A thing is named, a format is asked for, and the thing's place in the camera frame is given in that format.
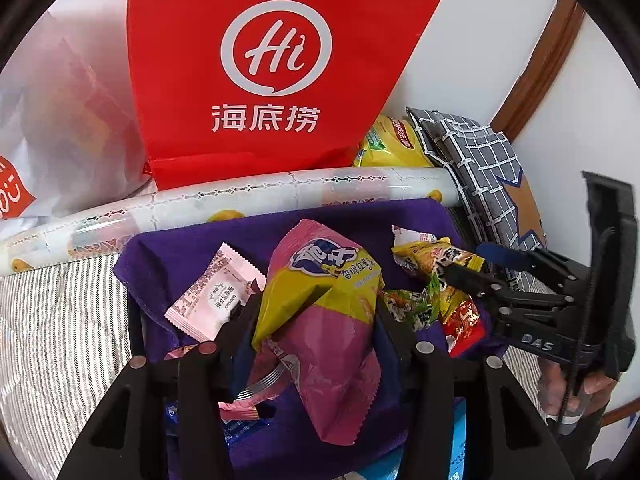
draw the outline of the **green snack wrapper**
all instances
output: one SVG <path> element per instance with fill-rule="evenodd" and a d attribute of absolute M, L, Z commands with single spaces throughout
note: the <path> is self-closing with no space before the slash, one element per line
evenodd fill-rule
<path fill-rule="evenodd" d="M 396 321 L 406 323 L 414 332 L 417 332 L 430 327 L 438 319 L 438 310 L 433 307 L 430 301 L 430 286 L 431 283 L 422 292 L 383 290 L 381 294 L 386 307 Z"/>

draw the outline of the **small pink packet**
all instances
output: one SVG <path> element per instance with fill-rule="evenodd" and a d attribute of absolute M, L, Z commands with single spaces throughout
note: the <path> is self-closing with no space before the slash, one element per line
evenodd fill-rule
<path fill-rule="evenodd" d="M 184 357 L 184 355 L 187 352 L 196 348 L 196 346 L 198 345 L 187 345 L 187 346 L 181 346 L 180 348 L 176 348 L 175 350 L 170 350 L 164 356 L 164 360 L 168 361 L 170 359 L 180 359 L 181 357 Z"/>
<path fill-rule="evenodd" d="M 266 278 L 230 246 L 223 243 L 193 285 L 164 313 L 172 324 L 199 342 L 213 341 L 238 304 L 245 305 L 256 281 Z"/>

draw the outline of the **gray plaid bag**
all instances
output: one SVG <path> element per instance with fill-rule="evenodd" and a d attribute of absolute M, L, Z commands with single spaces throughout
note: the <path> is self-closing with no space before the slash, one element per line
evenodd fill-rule
<path fill-rule="evenodd" d="M 407 108 L 407 113 L 427 156 L 447 168 L 462 186 L 460 195 L 470 222 L 480 219 L 478 242 L 488 240 L 520 250 L 546 246 L 529 184 L 502 133 L 437 111 Z M 525 272 L 508 271 L 507 279 L 521 290 L 532 290 L 534 285 Z"/>

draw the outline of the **metal bolt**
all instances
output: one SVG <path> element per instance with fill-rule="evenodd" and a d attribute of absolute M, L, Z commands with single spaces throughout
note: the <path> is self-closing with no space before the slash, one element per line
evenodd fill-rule
<path fill-rule="evenodd" d="M 421 354 L 430 354 L 436 349 L 436 347 L 433 346 L 433 344 L 429 343 L 428 341 L 418 341 L 415 344 L 415 349 Z"/>
<path fill-rule="evenodd" d="M 213 352 L 215 352 L 217 349 L 218 346 L 216 346 L 213 341 L 205 341 L 204 343 L 201 343 L 200 346 L 198 346 L 198 352 L 200 352 L 202 355 L 213 354 Z"/>
<path fill-rule="evenodd" d="M 494 370 L 498 370 L 499 368 L 502 368 L 502 359 L 500 359 L 496 355 L 490 355 L 486 359 L 486 363 L 489 366 L 489 368 L 493 368 Z"/>
<path fill-rule="evenodd" d="M 129 361 L 129 366 L 134 370 L 138 370 L 144 365 L 146 365 L 146 357 L 144 357 L 143 355 L 136 355 L 131 358 L 131 361 Z"/>

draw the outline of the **hi logo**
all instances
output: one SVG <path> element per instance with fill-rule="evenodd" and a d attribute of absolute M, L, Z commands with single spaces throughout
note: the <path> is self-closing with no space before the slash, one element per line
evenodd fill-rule
<path fill-rule="evenodd" d="M 281 97 L 316 81 L 331 51 L 331 31 L 318 12 L 292 0 L 271 0 L 231 22 L 220 45 L 220 61 L 240 88 Z"/>

